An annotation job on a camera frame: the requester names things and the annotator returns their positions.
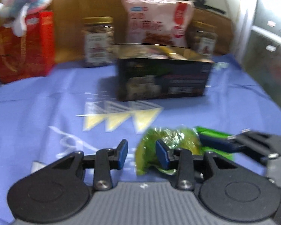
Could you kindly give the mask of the nut jar gold lid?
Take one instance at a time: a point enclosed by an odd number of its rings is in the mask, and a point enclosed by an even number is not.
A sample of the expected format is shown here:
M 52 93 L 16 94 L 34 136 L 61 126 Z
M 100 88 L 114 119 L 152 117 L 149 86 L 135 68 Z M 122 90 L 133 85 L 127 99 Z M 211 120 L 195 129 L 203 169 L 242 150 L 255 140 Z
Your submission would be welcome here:
M 111 65 L 114 49 L 114 20 L 110 16 L 83 18 L 84 65 Z
M 194 21 L 190 24 L 189 47 L 198 54 L 211 57 L 216 41 L 215 26 L 200 21 Z

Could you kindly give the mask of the right nut jar gold lid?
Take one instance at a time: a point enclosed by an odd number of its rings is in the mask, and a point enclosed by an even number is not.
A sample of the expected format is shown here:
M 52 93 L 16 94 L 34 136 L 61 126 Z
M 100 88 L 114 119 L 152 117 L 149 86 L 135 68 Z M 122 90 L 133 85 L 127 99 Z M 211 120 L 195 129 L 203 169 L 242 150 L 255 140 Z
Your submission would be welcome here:
M 189 47 L 198 54 L 211 57 L 216 41 L 215 26 L 200 21 L 194 21 L 190 24 Z

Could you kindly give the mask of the red gift bag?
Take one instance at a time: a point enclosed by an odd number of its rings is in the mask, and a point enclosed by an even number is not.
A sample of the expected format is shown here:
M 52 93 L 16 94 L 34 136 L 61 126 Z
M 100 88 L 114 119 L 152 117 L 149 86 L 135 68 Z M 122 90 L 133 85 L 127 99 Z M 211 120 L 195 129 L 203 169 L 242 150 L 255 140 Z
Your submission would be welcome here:
M 47 76 L 55 65 L 53 12 L 42 11 L 25 19 L 22 37 L 12 29 L 0 27 L 0 81 Z

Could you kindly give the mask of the left nut jar gold lid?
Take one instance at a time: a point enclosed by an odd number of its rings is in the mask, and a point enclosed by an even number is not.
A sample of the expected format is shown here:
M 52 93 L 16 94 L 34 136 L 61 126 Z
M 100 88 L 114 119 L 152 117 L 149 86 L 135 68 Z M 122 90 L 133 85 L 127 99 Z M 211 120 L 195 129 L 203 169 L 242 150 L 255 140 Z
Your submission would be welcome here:
M 110 16 L 83 18 L 84 65 L 111 65 L 114 49 L 114 20 Z

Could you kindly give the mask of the pink twist snack bag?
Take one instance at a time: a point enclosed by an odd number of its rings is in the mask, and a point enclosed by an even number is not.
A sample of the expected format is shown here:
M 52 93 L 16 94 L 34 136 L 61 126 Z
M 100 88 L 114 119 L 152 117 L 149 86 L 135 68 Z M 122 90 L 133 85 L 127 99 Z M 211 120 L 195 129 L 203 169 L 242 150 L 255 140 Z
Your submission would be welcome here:
M 121 0 L 128 15 L 126 42 L 186 47 L 194 14 L 191 1 Z

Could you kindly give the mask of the blue printed tablecloth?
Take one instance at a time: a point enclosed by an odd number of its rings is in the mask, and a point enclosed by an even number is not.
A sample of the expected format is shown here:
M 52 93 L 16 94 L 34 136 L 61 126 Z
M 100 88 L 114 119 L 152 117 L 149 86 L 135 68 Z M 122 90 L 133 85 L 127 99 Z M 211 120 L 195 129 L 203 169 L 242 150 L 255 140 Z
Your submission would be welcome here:
M 244 129 L 281 135 L 281 109 L 260 85 L 244 72 L 232 55 L 214 57 L 203 97 L 149 100 L 139 104 L 153 109 L 146 127 L 212 128 L 228 134 Z M 135 128 L 135 113 L 109 132 L 107 106 L 121 110 L 117 101 L 115 66 L 84 68 L 78 62 L 59 64 L 47 77 L 28 78 L 0 85 L 0 224 L 13 216 L 6 197 L 9 188 L 30 174 L 76 150 L 86 155 L 115 148 L 128 141 L 129 153 L 122 171 L 113 171 L 113 182 L 157 182 L 157 170 L 135 173 L 134 153 L 142 133 Z

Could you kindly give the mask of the light green snack packet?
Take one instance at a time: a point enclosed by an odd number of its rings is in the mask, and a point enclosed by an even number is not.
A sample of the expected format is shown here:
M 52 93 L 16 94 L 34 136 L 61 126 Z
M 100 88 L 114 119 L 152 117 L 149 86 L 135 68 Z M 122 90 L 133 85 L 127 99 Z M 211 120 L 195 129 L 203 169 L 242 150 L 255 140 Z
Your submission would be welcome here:
M 170 149 L 188 149 L 194 155 L 202 155 L 203 150 L 197 133 L 187 127 L 170 128 L 149 128 L 143 135 L 135 151 L 136 174 L 145 175 L 149 168 L 155 167 L 158 171 L 174 175 L 176 170 L 164 170 L 156 156 L 156 141 L 161 139 Z

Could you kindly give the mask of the black tin snack box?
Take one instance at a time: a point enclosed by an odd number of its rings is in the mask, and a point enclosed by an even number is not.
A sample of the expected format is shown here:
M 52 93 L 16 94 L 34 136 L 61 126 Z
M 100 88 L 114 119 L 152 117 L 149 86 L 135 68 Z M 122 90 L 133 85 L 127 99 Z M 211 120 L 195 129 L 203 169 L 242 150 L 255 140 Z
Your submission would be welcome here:
M 115 54 L 121 101 L 201 97 L 214 64 L 175 46 L 117 44 Z

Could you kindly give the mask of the wooden board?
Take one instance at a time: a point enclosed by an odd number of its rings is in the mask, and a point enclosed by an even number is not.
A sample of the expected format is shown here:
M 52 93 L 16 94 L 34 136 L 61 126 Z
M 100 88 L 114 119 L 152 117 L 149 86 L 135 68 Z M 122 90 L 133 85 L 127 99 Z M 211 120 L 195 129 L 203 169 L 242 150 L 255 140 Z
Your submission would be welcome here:
M 55 61 L 57 63 L 82 58 L 83 18 L 113 17 L 115 42 L 124 43 L 126 40 L 127 13 L 121 0 L 53 0 L 49 10 L 54 12 Z

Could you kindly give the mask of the pink blue plush toy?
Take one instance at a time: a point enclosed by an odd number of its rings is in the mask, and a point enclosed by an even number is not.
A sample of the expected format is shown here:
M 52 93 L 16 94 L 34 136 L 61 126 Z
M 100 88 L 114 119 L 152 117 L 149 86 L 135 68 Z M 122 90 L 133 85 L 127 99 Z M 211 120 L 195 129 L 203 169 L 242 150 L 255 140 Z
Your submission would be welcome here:
M 11 28 L 13 34 L 22 37 L 27 32 L 25 19 L 28 15 L 45 10 L 52 0 L 1 0 L 0 19 L 4 27 Z

